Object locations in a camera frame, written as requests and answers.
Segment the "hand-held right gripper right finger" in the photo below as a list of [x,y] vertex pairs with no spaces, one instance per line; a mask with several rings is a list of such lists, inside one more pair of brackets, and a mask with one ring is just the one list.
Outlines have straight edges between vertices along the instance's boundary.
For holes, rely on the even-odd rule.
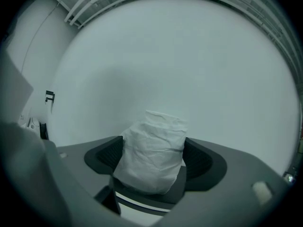
[[183,149],[186,191],[208,191],[226,175],[227,163],[218,153],[186,138]]

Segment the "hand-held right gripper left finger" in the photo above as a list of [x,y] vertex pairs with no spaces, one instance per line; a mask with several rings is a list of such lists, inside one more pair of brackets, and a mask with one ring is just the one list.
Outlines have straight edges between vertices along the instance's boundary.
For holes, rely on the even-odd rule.
[[84,155],[86,165],[100,175],[112,175],[123,155],[122,136],[90,149]]

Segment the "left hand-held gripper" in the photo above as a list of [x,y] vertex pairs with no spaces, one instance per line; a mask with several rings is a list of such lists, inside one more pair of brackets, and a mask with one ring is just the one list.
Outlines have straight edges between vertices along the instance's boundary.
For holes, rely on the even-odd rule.
[[33,87],[14,65],[6,50],[0,52],[0,122],[17,123]]

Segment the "white toilet paper roll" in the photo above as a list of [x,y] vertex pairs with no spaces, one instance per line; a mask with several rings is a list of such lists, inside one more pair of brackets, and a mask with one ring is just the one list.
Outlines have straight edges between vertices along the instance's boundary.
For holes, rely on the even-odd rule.
[[121,134],[123,153],[114,177],[143,194],[166,194],[182,166],[187,131],[185,120],[146,111],[144,119]]

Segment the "black wall hook bracket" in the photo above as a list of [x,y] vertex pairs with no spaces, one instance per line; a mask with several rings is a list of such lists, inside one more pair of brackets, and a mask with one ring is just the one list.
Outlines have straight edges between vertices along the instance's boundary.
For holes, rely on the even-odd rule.
[[45,91],[45,105],[50,113],[53,112],[53,106],[55,102],[55,93],[50,90]]

